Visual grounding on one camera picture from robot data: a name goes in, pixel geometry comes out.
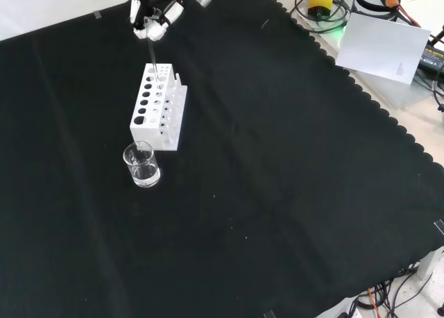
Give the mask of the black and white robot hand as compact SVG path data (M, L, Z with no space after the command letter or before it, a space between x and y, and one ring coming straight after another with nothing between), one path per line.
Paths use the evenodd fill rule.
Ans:
M195 0L202 7L212 0ZM139 39L157 42L185 9L184 0L131 0L130 23Z

